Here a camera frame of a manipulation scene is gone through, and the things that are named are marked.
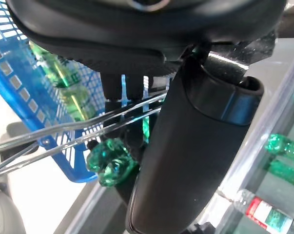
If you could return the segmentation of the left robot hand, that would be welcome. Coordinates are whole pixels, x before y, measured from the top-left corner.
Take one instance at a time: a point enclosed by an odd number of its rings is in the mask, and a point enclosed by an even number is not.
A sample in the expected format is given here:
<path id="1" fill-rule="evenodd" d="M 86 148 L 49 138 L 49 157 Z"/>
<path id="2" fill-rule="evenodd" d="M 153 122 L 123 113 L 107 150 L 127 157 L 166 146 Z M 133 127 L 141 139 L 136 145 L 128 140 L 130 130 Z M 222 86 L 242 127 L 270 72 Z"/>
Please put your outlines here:
<path id="1" fill-rule="evenodd" d="M 40 47 L 101 74 L 175 72 L 130 198 L 132 234 L 180 234 L 225 177 L 264 93 L 284 0 L 10 0 Z"/>

